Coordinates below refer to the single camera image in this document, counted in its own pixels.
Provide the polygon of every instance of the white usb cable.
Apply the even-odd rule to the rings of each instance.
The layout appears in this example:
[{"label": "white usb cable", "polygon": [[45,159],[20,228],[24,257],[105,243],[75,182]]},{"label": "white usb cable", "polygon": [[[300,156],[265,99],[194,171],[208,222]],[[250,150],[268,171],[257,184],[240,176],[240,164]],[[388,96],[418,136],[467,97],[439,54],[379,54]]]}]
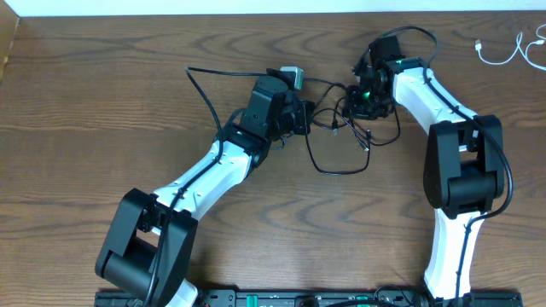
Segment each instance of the white usb cable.
[{"label": "white usb cable", "polygon": [[537,28],[537,30],[535,31],[535,33],[537,34],[537,37],[541,38],[535,42],[532,42],[532,43],[529,43],[526,47],[526,51],[523,52],[523,49],[521,48],[521,41],[523,40],[523,32],[520,32],[518,33],[518,36],[516,36],[515,38],[515,50],[514,50],[514,53],[505,61],[502,61],[502,62],[491,62],[491,61],[488,61],[486,59],[484,59],[484,57],[481,55],[481,42],[479,41],[479,39],[476,41],[476,44],[474,46],[474,48],[476,48],[476,51],[478,51],[478,56],[479,58],[485,63],[485,64],[489,64],[489,65],[504,65],[508,62],[510,62],[514,57],[515,55],[518,53],[518,51],[521,53],[521,55],[523,56],[523,58],[527,61],[527,63],[529,63],[531,66],[537,68],[537,69],[540,69],[540,70],[543,70],[543,71],[546,71],[546,67],[541,67],[540,65],[537,65],[535,63],[533,63],[531,60],[529,60],[529,57],[527,55],[528,51],[529,51],[529,47],[532,46],[532,45],[542,45],[544,44],[544,40],[546,40],[546,38],[544,36],[541,36],[540,34],[538,34],[538,31],[545,27],[546,24],[544,25],[541,25],[540,27]]}]

